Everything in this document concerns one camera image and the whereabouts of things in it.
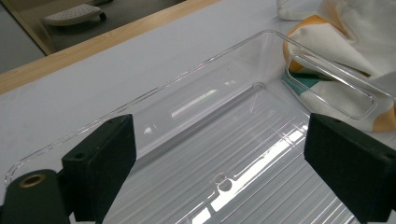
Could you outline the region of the white polka dot cloth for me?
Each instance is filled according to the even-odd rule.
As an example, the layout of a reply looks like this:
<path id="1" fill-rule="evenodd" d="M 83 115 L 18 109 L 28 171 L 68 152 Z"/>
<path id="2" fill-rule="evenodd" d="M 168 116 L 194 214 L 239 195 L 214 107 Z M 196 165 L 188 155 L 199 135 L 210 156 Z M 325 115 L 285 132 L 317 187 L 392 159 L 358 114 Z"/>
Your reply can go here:
<path id="1" fill-rule="evenodd" d="M 276 0 L 298 24 L 283 44 L 284 83 L 312 113 L 364 132 L 396 131 L 396 0 L 320 0 L 315 11 Z"/>

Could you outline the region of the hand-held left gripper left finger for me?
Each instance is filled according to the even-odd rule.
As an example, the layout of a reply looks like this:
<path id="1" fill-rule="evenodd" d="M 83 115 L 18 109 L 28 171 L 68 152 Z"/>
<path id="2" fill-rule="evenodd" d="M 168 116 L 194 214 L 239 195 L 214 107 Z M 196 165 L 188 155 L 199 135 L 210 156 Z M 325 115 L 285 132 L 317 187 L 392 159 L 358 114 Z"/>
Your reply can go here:
<path id="1" fill-rule="evenodd" d="M 77 221 L 103 222 L 135 160 L 131 114 L 106 121 L 62 157 Z"/>

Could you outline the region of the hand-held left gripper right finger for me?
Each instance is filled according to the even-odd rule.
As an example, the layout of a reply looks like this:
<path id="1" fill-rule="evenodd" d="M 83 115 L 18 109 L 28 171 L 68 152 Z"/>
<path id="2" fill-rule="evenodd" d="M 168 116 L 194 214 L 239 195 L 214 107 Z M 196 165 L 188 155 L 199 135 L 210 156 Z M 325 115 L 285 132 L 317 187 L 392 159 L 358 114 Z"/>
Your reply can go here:
<path id="1" fill-rule="evenodd" d="M 362 223 L 396 211 L 396 150 L 339 119 L 313 113 L 304 158 Z"/>

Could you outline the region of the wooden table edge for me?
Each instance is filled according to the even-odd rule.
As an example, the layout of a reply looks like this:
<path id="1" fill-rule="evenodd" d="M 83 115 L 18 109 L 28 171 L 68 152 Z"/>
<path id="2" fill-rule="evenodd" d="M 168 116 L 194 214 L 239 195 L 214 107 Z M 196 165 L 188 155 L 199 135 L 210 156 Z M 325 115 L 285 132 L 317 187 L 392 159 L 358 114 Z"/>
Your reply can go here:
<path id="1" fill-rule="evenodd" d="M 153 13 L 145 18 L 125 24 L 117 29 L 93 37 L 73 47 L 64 49 L 0 74 L 0 95 L 36 81 L 57 70 L 82 61 L 101 51 L 155 30 L 172 21 L 209 7 L 220 0 L 186 0 L 180 4 Z"/>

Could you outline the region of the clear plastic storage bin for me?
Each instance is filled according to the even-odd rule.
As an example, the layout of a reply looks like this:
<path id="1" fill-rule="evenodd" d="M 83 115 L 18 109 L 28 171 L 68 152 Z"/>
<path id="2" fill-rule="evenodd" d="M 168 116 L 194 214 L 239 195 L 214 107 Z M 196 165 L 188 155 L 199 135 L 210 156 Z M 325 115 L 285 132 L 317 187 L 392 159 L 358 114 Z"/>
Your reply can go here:
<path id="1" fill-rule="evenodd" d="M 288 38 L 262 31 L 34 147 L 0 177 L 0 224 L 77 221 L 62 157 L 134 117 L 136 160 L 100 224 L 362 223 L 304 158 L 313 114 L 284 83 Z"/>

